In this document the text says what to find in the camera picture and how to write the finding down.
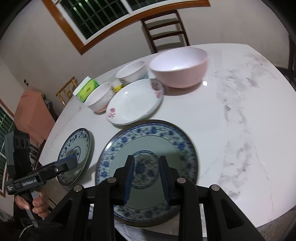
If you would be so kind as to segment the left hand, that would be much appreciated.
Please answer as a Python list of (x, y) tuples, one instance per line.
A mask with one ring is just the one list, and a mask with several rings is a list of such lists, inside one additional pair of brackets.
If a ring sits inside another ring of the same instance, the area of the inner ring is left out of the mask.
[[(40, 217), (47, 217), (50, 213), (48, 205), (48, 195), (44, 189), (41, 189), (39, 196), (35, 198), (32, 202), (33, 204), (33, 213), (38, 214)], [(22, 210), (31, 210), (30, 204), (20, 196), (15, 196), (16, 205)]]

